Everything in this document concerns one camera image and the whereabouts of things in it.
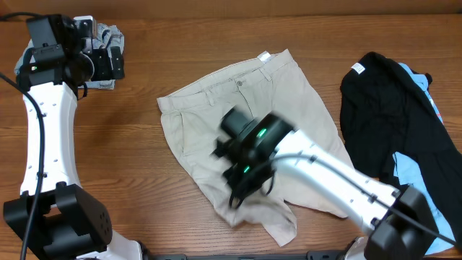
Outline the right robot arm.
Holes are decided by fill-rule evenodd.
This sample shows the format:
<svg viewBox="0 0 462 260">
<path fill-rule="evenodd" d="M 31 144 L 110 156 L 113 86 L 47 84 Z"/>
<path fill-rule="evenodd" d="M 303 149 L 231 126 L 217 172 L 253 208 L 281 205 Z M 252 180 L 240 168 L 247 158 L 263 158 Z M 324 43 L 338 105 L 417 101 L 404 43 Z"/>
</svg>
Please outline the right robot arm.
<svg viewBox="0 0 462 260">
<path fill-rule="evenodd" d="M 356 171 L 277 115 L 258 121 L 233 108 L 220 127 L 229 139 L 218 141 L 214 154 L 231 163 L 223 173 L 231 208 L 280 174 L 319 193 L 361 229 L 361 238 L 327 259 L 423 259 L 436 239 L 437 226 L 420 191 L 400 191 Z"/>
</svg>

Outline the beige khaki shorts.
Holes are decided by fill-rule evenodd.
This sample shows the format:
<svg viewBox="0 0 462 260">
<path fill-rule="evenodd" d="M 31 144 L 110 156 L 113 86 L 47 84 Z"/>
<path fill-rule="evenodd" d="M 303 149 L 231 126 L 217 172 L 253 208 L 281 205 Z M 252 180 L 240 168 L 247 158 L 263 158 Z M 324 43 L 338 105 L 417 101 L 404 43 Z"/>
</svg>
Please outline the beige khaki shorts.
<svg viewBox="0 0 462 260">
<path fill-rule="evenodd" d="M 276 153 L 301 133 L 309 147 L 351 160 L 321 97 L 289 51 L 242 61 L 158 99 L 166 141 L 216 212 L 230 225 L 260 223 L 283 246 L 297 234 L 291 204 L 342 211 L 285 175 Z"/>
</svg>

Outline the light blue shirt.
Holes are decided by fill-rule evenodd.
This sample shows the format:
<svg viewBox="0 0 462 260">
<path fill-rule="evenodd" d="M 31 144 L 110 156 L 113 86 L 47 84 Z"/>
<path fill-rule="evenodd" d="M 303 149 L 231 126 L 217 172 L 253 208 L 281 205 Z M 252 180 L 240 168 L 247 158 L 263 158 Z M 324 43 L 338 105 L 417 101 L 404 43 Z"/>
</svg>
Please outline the light blue shirt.
<svg viewBox="0 0 462 260">
<path fill-rule="evenodd" d="M 426 95 L 431 106 L 433 107 L 435 114 L 440 119 L 440 121 L 443 122 L 440 112 L 437 109 L 437 106 L 435 105 L 429 92 L 429 86 L 432 81 L 431 76 L 426 74 L 419 74 L 413 71 L 404 63 L 399 63 L 399 65 L 408 73 L 408 75 L 411 77 L 414 83 Z M 449 239 L 454 240 L 454 234 L 448 221 L 445 219 L 440 210 L 435 206 L 435 203 L 433 202 L 430 194 L 427 191 L 427 187 L 424 184 L 424 180 L 418 163 L 410 157 L 401 154 L 400 152 L 394 152 L 393 159 L 395 162 L 393 176 L 398 178 L 398 182 L 401 185 L 408 184 L 423 193 L 430 206 L 430 210 L 432 212 L 432 216 L 434 217 L 439 233 Z"/>
</svg>

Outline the folded light blue jeans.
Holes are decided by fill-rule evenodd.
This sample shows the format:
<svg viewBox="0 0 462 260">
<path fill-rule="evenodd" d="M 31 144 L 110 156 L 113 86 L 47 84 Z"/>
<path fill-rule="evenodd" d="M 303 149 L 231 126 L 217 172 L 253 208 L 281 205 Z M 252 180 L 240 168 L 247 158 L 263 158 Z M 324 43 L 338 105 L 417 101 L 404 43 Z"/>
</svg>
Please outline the folded light blue jeans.
<svg viewBox="0 0 462 260">
<path fill-rule="evenodd" d="M 79 88 L 112 89 L 116 79 L 92 81 L 93 49 L 118 46 L 123 55 L 124 35 L 118 28 L 97 23 L 94 38 L 80 38 L 74 18 L 48 15 L 26 21 L 31 40 L 15 67 L 17 84 L 25 91 L 53 83 Z"/>
</svg>

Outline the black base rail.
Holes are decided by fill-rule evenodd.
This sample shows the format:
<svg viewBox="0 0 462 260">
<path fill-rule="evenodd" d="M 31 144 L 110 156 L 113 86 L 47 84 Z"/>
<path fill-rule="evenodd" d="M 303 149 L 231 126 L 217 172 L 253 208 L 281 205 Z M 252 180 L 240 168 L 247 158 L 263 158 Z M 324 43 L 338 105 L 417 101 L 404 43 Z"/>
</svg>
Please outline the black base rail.
<svg viewBox="0 0 462 260">
<path fill-rule="evenodd" d="M 185 254 L 149 255 L 148 260 L 339 260 L 344 251 L 308 251 L 307 253 L 186 256 Z"/>
</svg>

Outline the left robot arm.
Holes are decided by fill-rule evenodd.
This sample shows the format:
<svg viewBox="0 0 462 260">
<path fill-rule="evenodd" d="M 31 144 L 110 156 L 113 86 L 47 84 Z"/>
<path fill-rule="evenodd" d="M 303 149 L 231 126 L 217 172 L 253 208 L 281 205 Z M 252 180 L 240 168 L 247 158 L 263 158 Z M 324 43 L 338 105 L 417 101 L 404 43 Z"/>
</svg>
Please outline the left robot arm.
<svg viewBox="0 0 462 260">
<path fill-rule="evenodd" d="M 91 81 L 122 79 L 118 46 L 95 47 L 91 16 L 27 14 L 32 45 L 12 86 L 27 109 L 27 168 L 17 199 L 4 203 L 22 254 L 39 259 L 148 259 L 137 241 L 114 231 L 105 205 L 80 183 L 74 116 Z"/>
</svg>

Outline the black garment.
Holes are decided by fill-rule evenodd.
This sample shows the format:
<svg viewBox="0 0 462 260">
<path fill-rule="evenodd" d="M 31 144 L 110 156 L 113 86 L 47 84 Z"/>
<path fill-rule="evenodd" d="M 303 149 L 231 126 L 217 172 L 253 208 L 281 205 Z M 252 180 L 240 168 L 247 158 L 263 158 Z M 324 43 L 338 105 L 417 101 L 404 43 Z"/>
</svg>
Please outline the black garment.
<svg viewBox="0 0 462 260">
<path fill-rule="evenodd" d="M 461 241 L 461 154 L 430 101 L 397 62 L 376 52 L 343 78 L 340 125 L 356 169 L 398 186 L 393 153 L 411 158 L 436 207 Z"/>
</svg>

